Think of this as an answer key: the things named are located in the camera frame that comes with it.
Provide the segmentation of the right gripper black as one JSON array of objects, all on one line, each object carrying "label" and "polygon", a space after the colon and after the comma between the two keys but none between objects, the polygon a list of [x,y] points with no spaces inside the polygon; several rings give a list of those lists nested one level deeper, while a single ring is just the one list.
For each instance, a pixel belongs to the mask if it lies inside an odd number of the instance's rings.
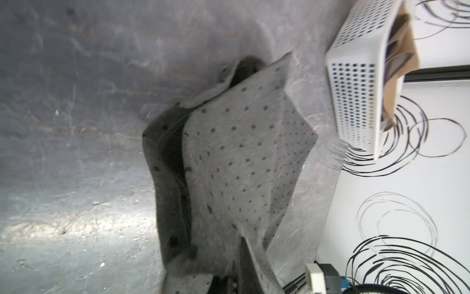
[{"label": "right gripper black", "polygon": [[311,294],[341,294],[341,275],[329,263],[307,263],[305,276]]}]

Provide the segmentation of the dark perforated mat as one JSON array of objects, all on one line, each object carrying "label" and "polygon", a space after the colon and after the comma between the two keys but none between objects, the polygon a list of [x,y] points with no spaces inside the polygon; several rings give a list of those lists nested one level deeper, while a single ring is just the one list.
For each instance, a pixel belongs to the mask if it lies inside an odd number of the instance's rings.
[{"label": "dark perforated mat", "polygon": [[282,293],[266,251],[318,139],[285,93],[291,60],[247,56],[144,130],[168,274]]}]

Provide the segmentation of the white perforated plastic basket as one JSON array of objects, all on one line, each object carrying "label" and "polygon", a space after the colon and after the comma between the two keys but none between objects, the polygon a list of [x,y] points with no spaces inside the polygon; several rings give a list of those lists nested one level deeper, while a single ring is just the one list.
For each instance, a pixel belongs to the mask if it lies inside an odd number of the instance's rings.
[{"label": "white perforated plastic basket", "polygon": [[326,54],[339,137],[378,159],[389,33],[404,1],[357,1]]}]

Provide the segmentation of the tan brown skirt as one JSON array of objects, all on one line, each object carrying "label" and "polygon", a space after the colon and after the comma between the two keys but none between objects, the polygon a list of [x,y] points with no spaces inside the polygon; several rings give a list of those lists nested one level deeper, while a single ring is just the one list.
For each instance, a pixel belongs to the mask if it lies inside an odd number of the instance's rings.
[{"label": "tan brown skirt", "polygon": [[389,33],[384,69],[383,108],[380,131],[394,126],[399,79],[419,67],[419,58],[413,41],[411,15],[403,2]]}]

